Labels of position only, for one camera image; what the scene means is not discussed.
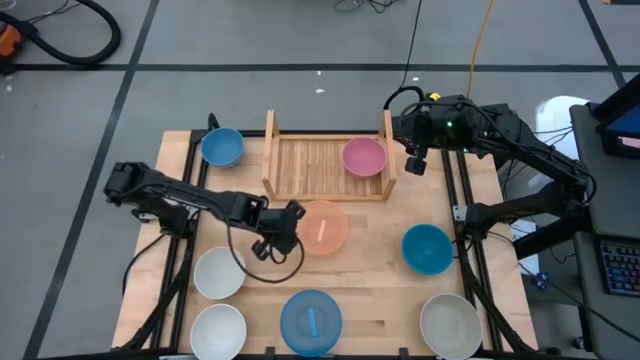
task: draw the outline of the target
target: orange bowl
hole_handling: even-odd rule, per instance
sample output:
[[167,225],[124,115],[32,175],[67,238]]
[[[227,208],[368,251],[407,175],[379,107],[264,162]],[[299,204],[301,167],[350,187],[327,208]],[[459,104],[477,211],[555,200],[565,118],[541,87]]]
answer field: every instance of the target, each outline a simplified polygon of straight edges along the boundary
[[325,255],[340,248],[347,239],[347,216],[342,207],[324,200],[304,204],[307,211],[298,222],[298,238],[310,254]]

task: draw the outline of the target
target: yellow cable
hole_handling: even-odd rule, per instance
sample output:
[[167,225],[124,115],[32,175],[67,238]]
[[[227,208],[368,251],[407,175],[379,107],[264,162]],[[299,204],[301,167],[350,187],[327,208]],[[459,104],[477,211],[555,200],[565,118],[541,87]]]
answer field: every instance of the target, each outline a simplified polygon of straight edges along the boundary
[[469,69],[469,83],[467,84],[467,97],[471,96],[471,87],[473,86],[473,69],[476,67],[476,56],[478,55],[478,48],[480,47],[480,43],[482,42],[482,37],[484,36],[484,31],[487,29],[487,24],[489,23],[489,18],[491,17],[491,12],[493,11],[493,5],[495,4],[495,0],[491,0],[489,3],[489,8],[487,9],[487,14],[484,16],[484,23],[482,23],[482,30],[480,30],[480,34],[478,35],[478,40],[476,41],[476,46],[473,48],[473,57],[471,58],[471,69]]

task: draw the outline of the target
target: computer monitor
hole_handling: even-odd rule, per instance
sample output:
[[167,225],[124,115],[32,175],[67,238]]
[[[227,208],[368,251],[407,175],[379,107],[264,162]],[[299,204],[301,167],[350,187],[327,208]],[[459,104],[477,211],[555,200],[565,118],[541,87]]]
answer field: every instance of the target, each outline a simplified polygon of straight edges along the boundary
[[620,137],[640,138],[640,105],[635,105],[606,127]]
[[604,152],[612,156],[640,158],[640,75],[602,104],[589,104],[600,124],[596,131]]

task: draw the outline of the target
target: pink bowl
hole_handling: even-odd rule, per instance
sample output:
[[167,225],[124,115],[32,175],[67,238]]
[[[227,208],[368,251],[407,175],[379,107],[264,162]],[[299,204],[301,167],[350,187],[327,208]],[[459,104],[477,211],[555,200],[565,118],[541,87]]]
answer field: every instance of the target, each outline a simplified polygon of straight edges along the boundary
[[375,139],[355,138],[342,151],[344,166],[356,176],[368,177],[378,174],[387,164],[384,147]]

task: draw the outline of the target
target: black hose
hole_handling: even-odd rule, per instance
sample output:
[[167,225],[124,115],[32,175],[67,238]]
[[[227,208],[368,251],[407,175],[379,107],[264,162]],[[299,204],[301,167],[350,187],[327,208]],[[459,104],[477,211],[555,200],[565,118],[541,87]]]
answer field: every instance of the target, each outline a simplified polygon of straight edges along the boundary
[[116,52],[118,46],[120,46],[120,41],[122,40],[122,32],[120,31],[120,27],[116,22],[116,19],[105,10],[102,6],[96,4],[92,0],[76,0],[80,4],[90,8],[100,15],[106,22],[109,24],[111,28],[111,40],[104,49],[100,50],[97,54],[91,56],[71,56],[67,55],[53,46],[49,45],[46,41],[44,41],[40,36],[38,36],[38,30],[33,24],[28,21],[20,21],[13,16],[6,14],[4,12],[0,12],[0,21],[3,21],[18,30],[20,35],[26,37],[31,40],[34,44],[36,44],[39,48],[44,50],[47,54],[53,56],[54,58],[66,62],[72,65],[96,65],[99,64],[106,59],[108,59],[113,53]]

